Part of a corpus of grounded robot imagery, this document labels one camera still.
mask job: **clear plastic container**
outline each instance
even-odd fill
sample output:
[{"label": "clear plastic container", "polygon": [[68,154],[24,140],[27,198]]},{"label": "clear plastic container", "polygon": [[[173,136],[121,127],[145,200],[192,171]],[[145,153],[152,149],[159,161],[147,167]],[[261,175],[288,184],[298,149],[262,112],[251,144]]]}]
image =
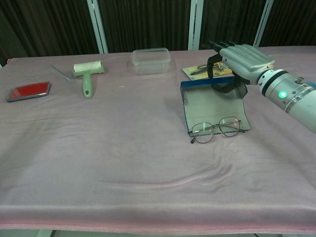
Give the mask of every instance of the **clear plastic container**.
[{"label": "clear plastic container", "polygon": [[139,75],[166,73],[169,71],[170,61],[166,48],[138,49],[132,55],[132,63]]}]

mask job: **table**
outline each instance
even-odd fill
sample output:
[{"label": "table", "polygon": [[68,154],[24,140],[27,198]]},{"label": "table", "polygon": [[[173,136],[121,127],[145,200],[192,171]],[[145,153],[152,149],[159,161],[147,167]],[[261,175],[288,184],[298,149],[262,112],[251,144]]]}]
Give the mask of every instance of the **table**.
[{"label": "table", "polygon": [[[315,46],[267,47],[315,81]],[[171,52],[167,74],[138,76],[131,53],[20,58],[0,69],[0,228],[166,235],[316,233],[316,136],[249,86],[252,130],[190,144],[180,81],[211,50]],[[102,60],[95,95],[69,84],[74,63]],[[46,97],[5,102],[50,81]]]}]

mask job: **robotic hand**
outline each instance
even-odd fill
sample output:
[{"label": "robotic hand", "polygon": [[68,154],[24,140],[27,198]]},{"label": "robotic hand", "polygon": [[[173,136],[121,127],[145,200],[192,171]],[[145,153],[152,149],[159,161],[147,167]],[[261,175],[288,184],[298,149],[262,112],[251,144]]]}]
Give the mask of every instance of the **robotic hand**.
[{"label": "robotic hand", "polygon": [[213,84],[215,90],[227,93],[242,83],[258,84],[263,96],[316,133],[316,90],[304,83],[303,78],[283,69],[275,71],[274,60],[250,45],[208,42],[208,46],[219,53],[208,59],[209,78],[213,78],[213,65],[219,61],[229,66],[235,75],[234,81],[225,86]]}]

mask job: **green indicator light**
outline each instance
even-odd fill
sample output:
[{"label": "green indicator light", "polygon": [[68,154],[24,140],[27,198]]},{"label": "green indicator light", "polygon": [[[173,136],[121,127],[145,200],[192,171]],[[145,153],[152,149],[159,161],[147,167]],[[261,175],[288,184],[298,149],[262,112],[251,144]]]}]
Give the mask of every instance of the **green indicator light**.
[{"label": "green indicator light", "polygon": [[281,99],[283,99],[283,98],[285,98],[285,97],[287,96],[287,93],[286,93],[285,90],[282,90],[282,91],[280,91],[280,92],[278,93],[278,96],[279,96]]}]

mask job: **green handle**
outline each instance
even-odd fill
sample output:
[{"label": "green handle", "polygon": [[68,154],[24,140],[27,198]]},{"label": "green handle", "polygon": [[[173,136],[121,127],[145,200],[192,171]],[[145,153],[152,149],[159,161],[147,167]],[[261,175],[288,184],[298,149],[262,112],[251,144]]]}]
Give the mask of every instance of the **green handle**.
[{"label": "green handle", "polygon": [[86,99],[92,98],[92,82],[89,73],[83,75],[83,94]]}]

